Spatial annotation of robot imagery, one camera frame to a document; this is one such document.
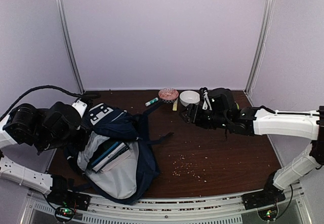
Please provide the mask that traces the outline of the white green glue stick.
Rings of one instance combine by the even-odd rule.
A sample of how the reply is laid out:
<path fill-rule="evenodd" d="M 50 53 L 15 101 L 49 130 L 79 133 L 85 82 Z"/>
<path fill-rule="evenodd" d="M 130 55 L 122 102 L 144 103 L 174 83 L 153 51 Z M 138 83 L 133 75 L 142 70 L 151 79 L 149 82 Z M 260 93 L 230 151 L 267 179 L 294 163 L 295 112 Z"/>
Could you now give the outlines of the white green glue stick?
<path fill-rule="evenodd" d="M 157 101 L 158 101 L 158 97 L 156 97 L 156 98 L 154 98 L 154 99 L 152 99 L 152 100 L 146 102 L 146 103 L 145 103 L 145 106 L 148 107 L 148 106 L 150 106 L 150 105 L 156 103 Z"/>

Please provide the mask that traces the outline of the dark blue Humor book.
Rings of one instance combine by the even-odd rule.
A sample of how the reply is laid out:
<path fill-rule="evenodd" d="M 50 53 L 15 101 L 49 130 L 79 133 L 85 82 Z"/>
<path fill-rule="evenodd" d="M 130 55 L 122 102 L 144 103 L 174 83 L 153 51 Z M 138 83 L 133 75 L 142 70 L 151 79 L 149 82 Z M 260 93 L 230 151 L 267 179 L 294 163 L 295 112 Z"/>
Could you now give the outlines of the dark blue Humor book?
<path fill-rule="evenodd" d="M 108 155 L 115 155 L 121 149 L 127 148 L 128 145 L 123 141 L 117 140 L 106 140 L 102 143 L 98 149 L 94 152 L 93 156 L 90 158 L 88 167 L 93 167 L 103 160 Z"/>

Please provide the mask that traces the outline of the white book pink flowers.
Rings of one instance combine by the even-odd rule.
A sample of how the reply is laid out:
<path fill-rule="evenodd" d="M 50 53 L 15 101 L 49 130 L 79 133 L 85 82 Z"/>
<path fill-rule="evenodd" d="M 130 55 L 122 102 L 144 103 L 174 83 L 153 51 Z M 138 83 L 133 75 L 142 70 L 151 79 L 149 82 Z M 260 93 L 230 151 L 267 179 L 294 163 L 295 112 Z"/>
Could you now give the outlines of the white book pink flowers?
<path fill-rule="evenodd" d="M 113 167 L 127 159 L 131 155 L 131 150 L 129 147 L 121 149 L 115 155 L 108 155 L 98 164 L 92 167 L 94 172 L 107 172 Z"/>

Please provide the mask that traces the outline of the navy blue student backpack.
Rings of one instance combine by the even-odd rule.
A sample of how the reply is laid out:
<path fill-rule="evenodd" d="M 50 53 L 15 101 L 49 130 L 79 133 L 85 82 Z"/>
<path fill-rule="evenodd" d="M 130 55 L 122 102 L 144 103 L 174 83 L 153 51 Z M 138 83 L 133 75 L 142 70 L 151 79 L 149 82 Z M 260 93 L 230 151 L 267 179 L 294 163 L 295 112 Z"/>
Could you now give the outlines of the navy blue student backpack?
<path fill-rule="evenodd" d="M 89 110 L 82 123 L 90 130 L 82 146 L 69 145 L 64 156 L 70 167 L 86 183 L 69 187 L 74 192 L 92 188 L 115 203 L 132 205 L 139 200 L 160 174 L 152 145 L 160 144 L 172 133 L 151 140 L 148 116 L 162 103 L 141 114 L 100 103 Z"/>

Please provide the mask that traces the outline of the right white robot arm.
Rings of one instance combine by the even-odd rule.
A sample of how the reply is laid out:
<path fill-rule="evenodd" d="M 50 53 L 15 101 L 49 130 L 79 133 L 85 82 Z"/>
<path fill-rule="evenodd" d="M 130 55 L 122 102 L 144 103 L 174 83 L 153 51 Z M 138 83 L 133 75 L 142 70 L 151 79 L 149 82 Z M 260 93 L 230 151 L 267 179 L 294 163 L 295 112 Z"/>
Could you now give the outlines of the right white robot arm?
<path fill-rule="evenodd" d="M 225 134 L 242 136 L 268 136 L 307 140 L 306 148 L 287 165 L 274 171 L 260 192 L 260 201 L 271 204 L 279 192 L 323 166 L 323 106 L 310 111 L 272 110 L 264 105 L 240 108 L 228 88 L 179 94 L 184 106 L 182 117 L 197 127 Z"/>

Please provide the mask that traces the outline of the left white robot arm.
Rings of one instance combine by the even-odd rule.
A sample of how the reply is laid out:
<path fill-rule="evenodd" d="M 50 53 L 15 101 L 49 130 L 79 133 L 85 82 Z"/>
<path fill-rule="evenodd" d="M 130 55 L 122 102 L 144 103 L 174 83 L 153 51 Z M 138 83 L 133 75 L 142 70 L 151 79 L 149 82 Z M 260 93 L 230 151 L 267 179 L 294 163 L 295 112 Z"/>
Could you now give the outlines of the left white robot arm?
<path fill-rule="evenodd" d="M 29 93 L 41 89 L 58 90 L 76 100 L 71 105 L 56 102 L 50 108 L 41 109 L 29 103 L 18 104 Z M 83 147 L 89 139 L 90 129 L 82 123 L 82 118 L 93 100 L 100 96 L 100 93 L 72 93 L 55 85 L 41 85 L 27 90 L 1 116 L 1 148 L 27 144 L 35 147 L 40 154 L 69 145 Z M 4 154 L 1 154 L 1 177 L 42 194 L 52 194 L 62 206 L 73 201 L 66 178 L 34 171 Z"/>

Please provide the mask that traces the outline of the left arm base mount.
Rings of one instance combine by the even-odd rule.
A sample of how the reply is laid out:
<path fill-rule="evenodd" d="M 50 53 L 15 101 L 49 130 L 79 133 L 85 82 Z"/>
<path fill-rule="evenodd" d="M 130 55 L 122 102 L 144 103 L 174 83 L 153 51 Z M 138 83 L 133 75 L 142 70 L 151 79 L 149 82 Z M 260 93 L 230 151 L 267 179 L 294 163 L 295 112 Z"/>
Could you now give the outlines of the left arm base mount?
<path fill-rule="evenodd" d="M 71 221 L 77 211 L 87 211 L 91 196 L 71 191 L 63 193 L 43 194 L 45 201 L 54 210 L 54 217 L 58 222 Z"/>

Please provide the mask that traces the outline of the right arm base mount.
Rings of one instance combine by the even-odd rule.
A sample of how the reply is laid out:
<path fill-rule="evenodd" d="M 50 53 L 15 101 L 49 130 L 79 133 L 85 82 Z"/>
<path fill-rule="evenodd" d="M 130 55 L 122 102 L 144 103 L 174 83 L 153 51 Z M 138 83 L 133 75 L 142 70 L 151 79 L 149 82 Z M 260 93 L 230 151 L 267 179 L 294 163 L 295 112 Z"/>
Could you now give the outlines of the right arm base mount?
<path fill-rule="evenodd" d="M 279 216 L 278 203 L 286 199 L 283 191 L 256 191 L 242 195 L 245 210 L 256 209 L 258 216 L 266 222 Z"/>

